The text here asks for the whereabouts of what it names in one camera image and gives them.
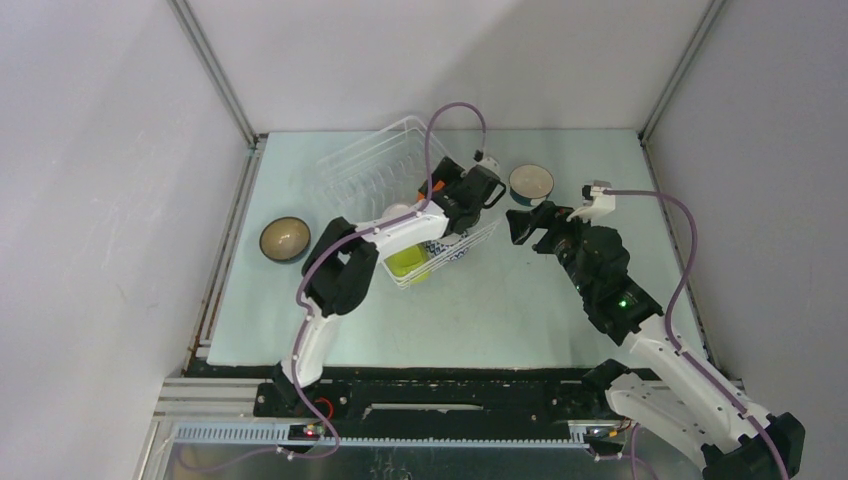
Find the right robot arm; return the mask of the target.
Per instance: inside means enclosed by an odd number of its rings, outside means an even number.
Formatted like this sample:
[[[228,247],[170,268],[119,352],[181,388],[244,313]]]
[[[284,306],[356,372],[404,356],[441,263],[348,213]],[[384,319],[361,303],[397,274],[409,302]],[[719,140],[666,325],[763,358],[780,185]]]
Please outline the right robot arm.
[[[660,304],[628,274],[618,231],[545,201],[506,213],[511,241],[552,255],[567,273],[593,326],[664,383],[655,393],[626,365],[608,359],[583,378],[581,402],[596,418],[613,412],[675,447],[705,479],[791,479],[800,471],[805,429],[791,413],[770,413],[735,387],[668,326]]]

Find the teal blue bowl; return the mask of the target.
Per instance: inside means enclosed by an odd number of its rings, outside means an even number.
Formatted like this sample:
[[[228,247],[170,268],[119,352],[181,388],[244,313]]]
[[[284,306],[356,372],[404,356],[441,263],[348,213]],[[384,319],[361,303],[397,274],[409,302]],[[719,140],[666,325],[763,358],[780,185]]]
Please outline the teal blue bowl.
[[[549,170],[534,164],[515,167],[509,174],[510,197],[519,205],[535,207],[548,199],[555,186]]]

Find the orange bowl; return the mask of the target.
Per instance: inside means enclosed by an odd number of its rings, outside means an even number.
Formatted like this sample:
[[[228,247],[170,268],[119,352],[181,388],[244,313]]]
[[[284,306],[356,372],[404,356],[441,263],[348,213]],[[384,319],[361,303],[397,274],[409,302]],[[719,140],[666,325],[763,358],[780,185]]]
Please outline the orange bowl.
[[[418,189],[416,201],[424,200],[429,192],[441,190],[444,186],[445,182],[443,180],[432,181],[431,185],[429,185],[428,181],[425,180]]]

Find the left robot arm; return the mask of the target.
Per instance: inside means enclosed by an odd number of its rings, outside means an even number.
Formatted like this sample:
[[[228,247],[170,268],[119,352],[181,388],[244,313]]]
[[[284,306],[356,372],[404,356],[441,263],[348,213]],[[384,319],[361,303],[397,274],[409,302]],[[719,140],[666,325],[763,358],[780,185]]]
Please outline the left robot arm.
[[[462,246],[482,213],[507,191],[496,160],[476,151],[469,169],[444,157],[424,182],[424,198],[369,222],[330,221],[302,268],[296,302],[305,311],[292,351],[276,366],[277,402],[292,416],[316,403],[312,384],[323,366],[341,318],[366,298],[375,269],[389,257],[426,242],[452,239]]]

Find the dark bowl beige inside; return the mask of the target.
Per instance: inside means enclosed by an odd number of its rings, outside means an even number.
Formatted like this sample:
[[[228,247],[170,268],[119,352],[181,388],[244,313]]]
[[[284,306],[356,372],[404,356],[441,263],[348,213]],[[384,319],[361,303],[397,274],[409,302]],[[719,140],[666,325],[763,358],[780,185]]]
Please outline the dark bowl beige inside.
[[[285,216],[268,223],[259,236],[259,248],[268,260],[286,264],[297,262],[308,253],[312,235],[306,222]]]

